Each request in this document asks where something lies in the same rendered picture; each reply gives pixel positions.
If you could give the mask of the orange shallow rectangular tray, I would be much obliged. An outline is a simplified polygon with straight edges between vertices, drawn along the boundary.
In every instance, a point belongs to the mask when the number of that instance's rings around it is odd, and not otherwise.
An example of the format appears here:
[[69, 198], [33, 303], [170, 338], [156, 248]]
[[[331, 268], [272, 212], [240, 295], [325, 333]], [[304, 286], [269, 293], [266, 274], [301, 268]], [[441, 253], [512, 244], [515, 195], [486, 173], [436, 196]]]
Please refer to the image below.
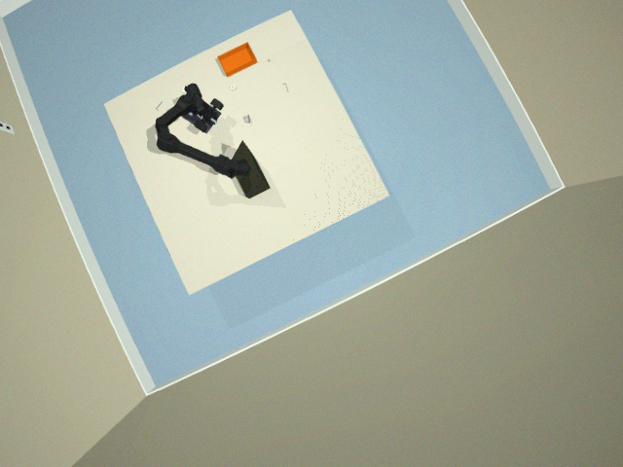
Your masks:
[[218, 55], [221, 65], [228, 77], [244, 68], [258, 63], [249, 47], [248, 42], [246, 42], [225, 54]]

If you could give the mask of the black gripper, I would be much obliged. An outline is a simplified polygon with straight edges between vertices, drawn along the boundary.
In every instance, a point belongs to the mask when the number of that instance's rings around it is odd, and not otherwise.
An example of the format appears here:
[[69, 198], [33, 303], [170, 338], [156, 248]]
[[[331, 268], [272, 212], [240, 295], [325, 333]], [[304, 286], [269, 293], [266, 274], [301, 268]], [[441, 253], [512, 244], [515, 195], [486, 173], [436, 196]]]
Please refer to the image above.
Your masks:
[[198, 130], [201, 130], [203, 132], [205, 132], [207, 129], [207, 126], [205, 125], [205, 123], [207, 123], [209, 126], [212, 124], [215, 124], [213, 121], [210, 120], [211, 118], [217, 122], [218, 113], [215, 112], [216, 111], [215, 108], [217, 108], [220, 111], [224, 107], [223, 103], [219, 102], [219, 100], [217, 100], [216, 98], [213, 98], [210, 105], [212, 105], [213, 107], [212, 108], [208, 107], [207, 111], [204, 113], [200, 112], [203, 116], [202, 121], [197, 120], [196, 123], [194, 124], [194, 126]]

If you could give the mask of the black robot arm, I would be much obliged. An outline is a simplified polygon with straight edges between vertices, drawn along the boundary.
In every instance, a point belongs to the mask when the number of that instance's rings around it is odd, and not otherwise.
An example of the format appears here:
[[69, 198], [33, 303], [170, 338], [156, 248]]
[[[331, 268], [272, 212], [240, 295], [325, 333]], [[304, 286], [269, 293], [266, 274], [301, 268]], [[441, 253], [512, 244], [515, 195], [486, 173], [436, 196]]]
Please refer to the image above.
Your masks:
[[190, 84], [188, 87], [185, 86], [184, 90], [187, 94], [181, 95], [175, 106], [156, 119], [157, 147], [161, 151], [178, 153], [192, 160], [206, 163], [212, 166], [216, 172], [230, 179], [243, 174], [248, 175], [251, 167], [246, 159], [234, 161], [222, 154], [219, 154], [219, 156], [210, 155], [181, 142], [170, 133], [169, 126], [180, 116], [186, 116], [192, 112], [193, 115], [198, 113], [201, 117], [201, 113], [206, 112], [208, 109], [207, 104], [202, 99], [202, 93], [198, 85]]

